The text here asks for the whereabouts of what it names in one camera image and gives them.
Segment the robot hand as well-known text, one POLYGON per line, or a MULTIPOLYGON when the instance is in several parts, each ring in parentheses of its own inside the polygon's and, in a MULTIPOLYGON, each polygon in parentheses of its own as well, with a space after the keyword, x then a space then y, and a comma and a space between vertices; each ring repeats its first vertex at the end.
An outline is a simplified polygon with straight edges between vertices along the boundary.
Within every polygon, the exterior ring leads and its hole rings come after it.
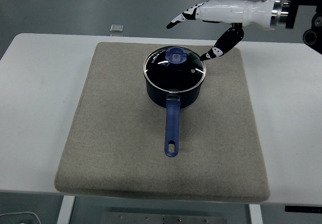
POLYGON ((200 56, 200 60, 205 61, 221 57, 233 49, 243 39, 243 28, 249 24, 270 30, 274 4, 275 0, 259 2, 210 0, 196 4, 180 13, 171 20, 167 29, 187 20, 230 24, 231 27, 219 37, 214 46, 200 56))

